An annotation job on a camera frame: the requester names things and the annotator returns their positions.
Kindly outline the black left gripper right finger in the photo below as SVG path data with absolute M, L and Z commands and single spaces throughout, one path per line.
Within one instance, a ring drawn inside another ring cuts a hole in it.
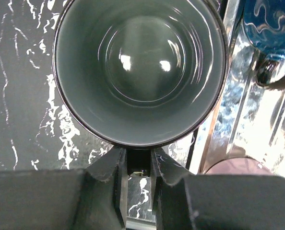
M 285 178 L 194 175 L 162 149 L 151 151 L 159 230 L 285 230 Z

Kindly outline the dark grey mug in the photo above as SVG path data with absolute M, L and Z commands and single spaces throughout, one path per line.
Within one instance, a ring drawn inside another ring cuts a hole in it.
M 87 131 L 150 174 L 150 152 L 194 131 L 227 75 L 223 21 L 209 0 L 71 0 L 53 43 L 53 74 Z

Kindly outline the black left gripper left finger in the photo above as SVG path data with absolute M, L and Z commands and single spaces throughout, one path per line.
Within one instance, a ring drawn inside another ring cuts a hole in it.
M 126 151 L 86 169 L 0 172 L 0 230 L 123 230 Z

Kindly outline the pink purple mug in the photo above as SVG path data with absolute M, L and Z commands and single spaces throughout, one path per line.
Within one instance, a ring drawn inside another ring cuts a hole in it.
M 266 175 L 275 176 L 267 167 L 250 157 L 236 157 L 219 161 L 210 167 L 206 175 Z

